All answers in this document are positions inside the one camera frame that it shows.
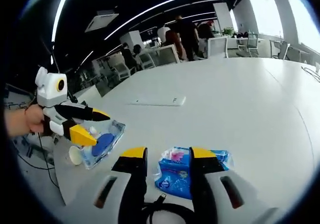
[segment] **black cable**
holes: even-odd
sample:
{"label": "black cable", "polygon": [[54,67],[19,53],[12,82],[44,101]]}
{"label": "black cable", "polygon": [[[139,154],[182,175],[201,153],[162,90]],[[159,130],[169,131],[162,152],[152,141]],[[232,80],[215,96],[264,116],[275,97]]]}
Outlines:
{"label": "black cable", "polygon": [[30,164],[29,162],[27,162],[20,154],[19,154],[19,151],[16,147],[16,145],[14,143],[12,143],[12,145],[14,146],[15,150],[16,150],[16,154],[18,155],[18,157],[21,158],[21,160],[23,160],[25,163],[27,163],[29,166],[35,168],[35,169],[39,169],[39,170],[52,170],[54,169],[54,167],[51,167],[51,168],[42,168],[42,167],[37,167],[37,166],[34,166],[32,164]]}
{"label": "black cable", "polygon": [[51,174],[50,174],[48,162],[47,162],[47,160],[46,160],[46,155],[45,155],[45,152],[44,152],[44,149],[43,149],[43,146],[42,146],[42,142],[41,142],[41,138],[40,138],[40,134],[39,134],[39,133],[38,133],[38,137],[39,137],[40,146],[41,146],[41,149],[42,149],[42,154],[43,154],[43,157],[44,157],[44,159],[45,159],[46,167],[47,167],[47,170],[48,170],[48,173],[49,173],[49,178],[50,178],[52,184],[55,185],[57,188],[59,188],[59,186],[57,186],[57,184],[55,184],[55,182],[54,182],[54,181],[52,180],[52,178],[51,178]]}
{"label": "black cable", "polygon": [[315,80],[317,80],[317,81],[320,83],[320,75],[319,75],[317,72],[315,72],[315,71],[313,71],[313,70],[311,70],[311,69],[309,69],[309,68],[306,68],[306,67],[302,67],[302,66],[301,66],[301,68],[302,68],[305,72],[307,72],[308,74],[310,74],[312,77],[314,77]]}
{"label": "black cable", "polygon": [[194,212],[182,205],[163,203],[167,195],[162,194],[154,203],[145,203],[142,209],[142,221],[145,223],[149,217],[149,223],[153,224],[153,214],[155,211],[166,210],[181,216],[186,224],[195,223]]}
{"label": "black cable", "polygon": [[29,166],[31,166],[31,167],[33,167],[35,169],[39,169],[39,170],[52,170],[52,169],[54,169],[54,167],[51,167],[51,168],[47,169],[47,168],[34,166],[34,165],[30,164],[29,162],[27,162],[19,153],[17,153],[17,155],[21,158],[21,160],[23,160],[25,163],[27,163]]}
{"label": "black cable", "polygon": [[53,46],[54,46],[54,43],[52,43],[52,48],[51,48],[52,59],[54,60],[53,62],[54,62],[54,64],[55,64],[55,66],[56,66],[56,69],[58,70],[58,73],[60,73],[60,69],[59,69],[59,67],[58,67],[58,63],[57,63],[56,58],[55,58],[56,56],[55,56],[55,54],[54,54]]}

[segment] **white cup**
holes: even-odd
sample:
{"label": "white cup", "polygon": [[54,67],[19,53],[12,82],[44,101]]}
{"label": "white cup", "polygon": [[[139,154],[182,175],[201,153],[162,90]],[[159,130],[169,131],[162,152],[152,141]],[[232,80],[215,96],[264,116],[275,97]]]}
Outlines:
{"label": "white cup", "polygon": [[80,165],[82,163],[82,156],[80,149],[76,146],[71,146],[69,149],[69,157],[74,165]]}

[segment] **human hand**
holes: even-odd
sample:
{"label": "human hand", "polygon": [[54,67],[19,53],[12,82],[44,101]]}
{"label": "human hand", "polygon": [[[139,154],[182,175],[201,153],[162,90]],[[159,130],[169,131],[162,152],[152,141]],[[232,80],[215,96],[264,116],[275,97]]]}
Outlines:
{"label": "human hand", "polygon": [[44,126],[42,121],[45,119],[42,108],[39,105],[31,105],[25,110],[25,122],[32,132],[44,131]]}

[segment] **clear plastic bag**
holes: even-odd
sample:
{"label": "clear plastic bag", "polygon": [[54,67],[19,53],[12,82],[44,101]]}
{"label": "clear plastic bag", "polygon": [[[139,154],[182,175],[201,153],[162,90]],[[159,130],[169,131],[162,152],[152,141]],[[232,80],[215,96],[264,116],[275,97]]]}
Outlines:
{"label": "clear plastic bag", "polygon": [[[228,151],[211,151],[224,170],[233,168],[234,162]],[[168,194],[191,199],[189,154],[189,149],[184,147],[173,147],[163,152],[158,162],[157,173],[153,175],[155,186]]]}
{"label": "clear plastic bag", "polygon": [[107,125],[106,133],[95,133],[97,144],[80,148],[86,169],[92,169],[104,157],[108,156],[125,131],[125,125],[113,120]]}

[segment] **wire on table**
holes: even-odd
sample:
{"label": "wire on table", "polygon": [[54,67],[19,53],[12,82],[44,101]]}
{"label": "wire on table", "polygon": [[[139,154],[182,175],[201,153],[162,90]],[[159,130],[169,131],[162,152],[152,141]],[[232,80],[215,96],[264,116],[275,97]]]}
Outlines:
{"label": "wire on table", "polygon": [[320,83],[320,75],[319,75],[317,72],[313,71],[312,69],[306,68],[306,67],[302,67],[302,66],[301,66],[301,68],[302,68],[305,72],[307,72],[308,74],[310,74],[312,77],[314,77],[315,80],[317,80],[317,81]]}
{"label": "wire on table", "polygon": [[52,170],[52,169],[54,169],[54,167],[51,167],[51,168],[42,168],[42,167],[38,167],[38,166],[34,166],[34,165],[30,164],[29,162],[27,162],[27,161],[19,154],[19,151],[18,151],[16,145],[15,145],[14,143],[12,143],[12,144],[13,144],[15,150],[17,151],[16,153],[17,153],[18,157],[20,157],[21,160],[23,160],[23,161],[24,161],[25,163],[27,163],[29,166],[31,166],[31,167],[33,167],[33,168],[35,168],[35,169],[39,169],[39,170]]}
{"label": "wire on table", "polygon": [[31,167],[33,167],[35,169],[39,169],[39,170],[52,170],[52,169],[54,169],[54,167],[51,167],[51,168],[47,169],[47,168],[34,166],[34,165],[30,164],[29,162],[27,162],[19,153],[17,153],[17,155],[21,158],[21,160],[23,160],[25,163],[27,163],[29,166],[31,166]]}
{"label": "wire on table", "polygon": [[41,149],[42,149],[42,154],[43,154],[43,157],[44,157],[44,159],[45,159],[46,167],[47,167],[47,170],[48,170],[49,178],[50,178],[52,184],[55,185],[57,188],[59,188],[59,186],[58,186],[57,184],[55,184],[55,182],[54,182],[54,181],[52,180],[52,178],[51,178],[51,174],[50,174],[48,162],[47,162],[47,160],[46,160],[46,155],[45,155],[45,152],[44,152],[44,149],[43,149],[43,146],[42,146],[42,142],[41,142],[41,138],[40,138],[40,134],[39,134],[39,133],[38,133],[38,137],[39,137],[40,146],[41,146]]}

